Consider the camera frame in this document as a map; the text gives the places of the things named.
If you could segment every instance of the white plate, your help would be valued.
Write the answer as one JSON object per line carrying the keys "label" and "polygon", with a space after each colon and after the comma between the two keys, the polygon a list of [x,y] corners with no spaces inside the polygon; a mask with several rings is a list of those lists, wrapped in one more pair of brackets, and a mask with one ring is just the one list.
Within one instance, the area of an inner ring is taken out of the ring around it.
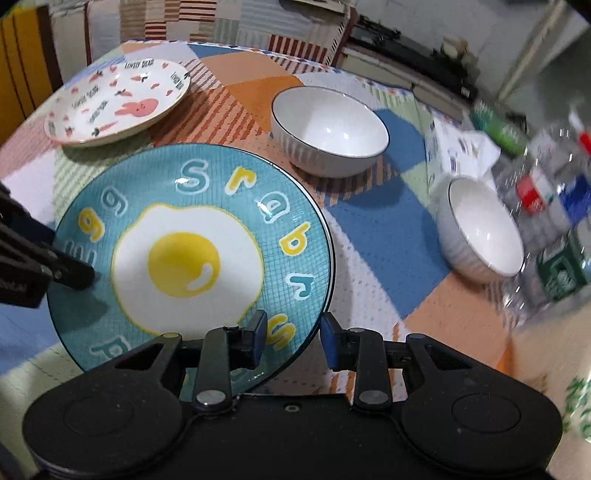
{"label": "white plate", "polygon": [[45,121],[49,138],[90,147],[134,135],[164,117],[189,90],[178,63],[143,59],[93,72],[60,92]]}

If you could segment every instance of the egg yolk design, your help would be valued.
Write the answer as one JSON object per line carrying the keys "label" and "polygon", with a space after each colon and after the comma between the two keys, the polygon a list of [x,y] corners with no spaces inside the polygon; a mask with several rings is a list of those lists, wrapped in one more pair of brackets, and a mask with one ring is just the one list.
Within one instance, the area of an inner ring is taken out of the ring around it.
{"label": "egg yolk design", "polygon": [[220,272],[217,249],[196,233],[163,236],[150,249],[148,273],[157,289],[176,298],[199,295],[213,287]]}

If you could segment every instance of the pink bunny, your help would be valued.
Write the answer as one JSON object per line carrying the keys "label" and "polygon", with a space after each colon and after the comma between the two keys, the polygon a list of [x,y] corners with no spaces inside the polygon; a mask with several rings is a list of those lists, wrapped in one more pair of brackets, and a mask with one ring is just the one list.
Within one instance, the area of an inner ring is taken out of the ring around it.
{"label": "pink bunny", "polygon": [[148,98],[140,102],[127,102],[124,103],[121,110],[117,110],[115,115],[133,115],[133,116],[146,116],[151,114],[158,106],[158,100],[155,98]]}

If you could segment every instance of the blue patch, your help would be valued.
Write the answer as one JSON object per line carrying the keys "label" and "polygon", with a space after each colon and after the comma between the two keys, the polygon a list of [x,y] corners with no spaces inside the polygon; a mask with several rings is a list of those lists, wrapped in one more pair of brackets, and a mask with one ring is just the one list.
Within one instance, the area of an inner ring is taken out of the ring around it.
{"label": "blue patch", "polygon": [[224,55],[226,53],[234,53],[231,48],[223,47],[208,47],[206,45],[188,44],[188,47],[193,50],[193,53],[200,59],[205,57],[213,57],[214,55]]}
{"label": "blue patch", "polygon": [[59,342],[47,300],[37,309],[0,304],[0,374]]}
{"label": "blue patch", "polygon": [[450,272],[433,218],[401,177],[327,209],[402,318]]}
{"label": "blue patch", "polygon": [[390,145],[384,160],[403,173],[426,161],[425,142],[419,131],[390,110],[376,110],[390,134]]}

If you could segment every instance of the green label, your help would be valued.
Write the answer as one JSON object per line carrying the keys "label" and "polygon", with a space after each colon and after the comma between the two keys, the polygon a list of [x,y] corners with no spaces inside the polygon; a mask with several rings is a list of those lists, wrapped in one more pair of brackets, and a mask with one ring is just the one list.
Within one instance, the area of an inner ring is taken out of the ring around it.
{"label": "green label", "polygon": [[584,259],[574,235],[563,236],[535,260],[542,286],[551,300],[562,300],[587,284],[582,270]]}

